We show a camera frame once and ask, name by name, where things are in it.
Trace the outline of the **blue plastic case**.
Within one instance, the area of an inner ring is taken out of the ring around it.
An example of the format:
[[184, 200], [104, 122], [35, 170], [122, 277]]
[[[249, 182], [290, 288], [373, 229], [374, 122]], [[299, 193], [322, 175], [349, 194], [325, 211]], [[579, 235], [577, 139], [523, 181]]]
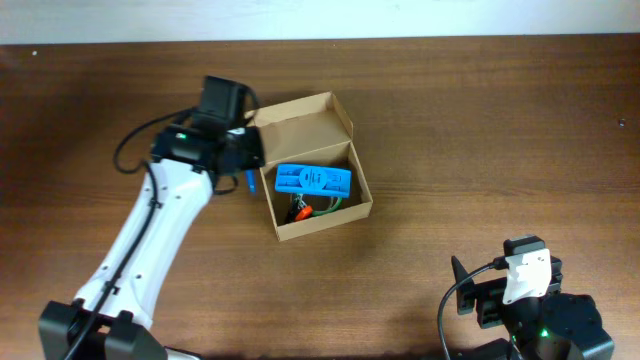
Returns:
[[274, 187], [281, 193], [349, 198], [351, 171], [304, 164], [279, 164]]

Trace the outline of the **blue ballpoint pen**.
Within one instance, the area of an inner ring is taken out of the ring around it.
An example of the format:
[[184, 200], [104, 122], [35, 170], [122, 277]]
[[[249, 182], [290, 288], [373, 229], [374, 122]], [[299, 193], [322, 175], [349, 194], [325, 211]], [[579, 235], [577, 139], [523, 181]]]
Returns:
[[252, 195], [256, 195], [257, 194], [257, 186], [256, 186], [255, 171], [254, 170], [246, 170], [244, 172], [244, 174], [245, 174], [245, 178], [246, 178], [247, 187], [248, 187], [249, 192]]

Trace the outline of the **green tape roll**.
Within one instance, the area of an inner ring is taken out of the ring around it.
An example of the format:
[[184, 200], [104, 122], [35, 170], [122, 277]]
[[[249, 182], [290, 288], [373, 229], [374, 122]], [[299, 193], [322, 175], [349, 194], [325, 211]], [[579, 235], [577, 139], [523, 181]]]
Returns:
[[313, 210], [312, 211], [312, 216], [313, 217], [319, 217], [319, 216], [323, 216], [323, 215], [327, 215], [330, 213], [333, 213], [335, 211], [337, 211], [341, 204], [342, 204], [343, 199], [339, 198], [339, 197], [332, 197], [329, 201], [329, 206], [324, 209], [324, 210]]

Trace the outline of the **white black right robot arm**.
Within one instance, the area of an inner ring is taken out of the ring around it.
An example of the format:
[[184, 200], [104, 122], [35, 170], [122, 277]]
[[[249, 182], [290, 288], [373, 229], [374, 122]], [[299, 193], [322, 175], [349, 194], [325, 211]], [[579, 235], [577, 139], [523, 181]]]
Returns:
[[551, 259], [551, 282], [541, 297], [502, 303], [506, 278], [474, 283], [460, 261], [451, 259], [460, 315], [477, 313], [480, 328], [504, 326], [499, 338], [470, 350], [450, 350], [450, 359], [610, 360], [615, 344], [589, 295], [563, 293], [562, 262]]

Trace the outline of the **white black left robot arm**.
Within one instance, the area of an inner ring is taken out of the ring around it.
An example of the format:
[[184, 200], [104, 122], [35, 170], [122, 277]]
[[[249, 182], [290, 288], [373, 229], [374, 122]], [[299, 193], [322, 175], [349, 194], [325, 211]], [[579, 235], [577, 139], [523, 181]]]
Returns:
[[137, 200], [114, 244], [69, 304], [49, 302], [38, 321], [47, 359], [194, 359], [150, 332], [157, 299], [192, 223], [223, 177], [265, 164], [249, 86], [207, 76], [197, 106], [163, 116]]

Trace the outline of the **brown cardboard box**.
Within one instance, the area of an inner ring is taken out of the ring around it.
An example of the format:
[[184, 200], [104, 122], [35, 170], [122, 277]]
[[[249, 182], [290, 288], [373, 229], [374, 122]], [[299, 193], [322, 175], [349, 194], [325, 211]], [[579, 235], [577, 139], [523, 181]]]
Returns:
[[[353, 144], [353, 123], [334, 93], [264, 107], [258, 111], [253, 124], [260, 129], [264, 144], [266, 164], [259, 169], [259, 174], [279, 241], [369, 216], [373, 198]], [[288, 223], [285, 217], [293, 196], [275, 189], [277, 168], [281, 164], [347, 169], [352, 173], [350, 196], [332, 213]]]

